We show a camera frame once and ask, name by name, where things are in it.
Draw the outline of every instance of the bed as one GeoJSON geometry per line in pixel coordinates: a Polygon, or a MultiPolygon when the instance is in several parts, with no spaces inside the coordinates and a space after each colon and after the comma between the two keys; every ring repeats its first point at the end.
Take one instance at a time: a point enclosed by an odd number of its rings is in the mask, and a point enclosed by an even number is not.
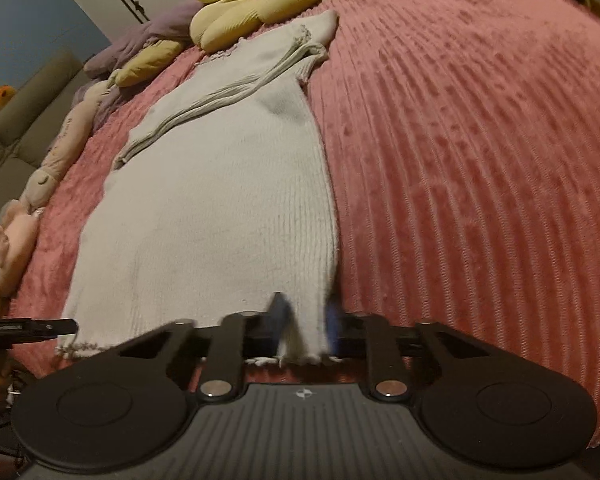
{"type": "MultiPolygon", "coordinates": [[[[600,21],[571,0],[323,0],[306,14],[330,8],[339,29],[306,93],[345,309],[433,318],[567,374],[596,401],[600,444],[600,21]]],[[[62,312],[114,156],[202,59],[184,51],[89,140],[42,218],[10,316],[62,312]]],[[[58,366],[53,342],[14,353],[39,376],[58,366]]]]}

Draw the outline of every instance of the beige plush toy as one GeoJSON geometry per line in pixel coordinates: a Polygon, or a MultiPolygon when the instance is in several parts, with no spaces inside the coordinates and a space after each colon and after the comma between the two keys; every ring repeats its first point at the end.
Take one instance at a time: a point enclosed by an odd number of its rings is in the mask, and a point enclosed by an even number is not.
{"type": "Polygon", "coordinates": [[[93,118],[100,103],[110,91],[111,83],[102,81],[90,87],[83,101],[67,114],[60,133],[42,165],[29,177],[20,201],[32,212],[44,207],[53,195],[58,183],[74,164],[84,149],[93,126],[93,118]]]}
{"type": "Polygon", "coordinates": [[[14,293],[36,245],[38,220],[19,200],[0,212],[0,298],[14,293]]]}

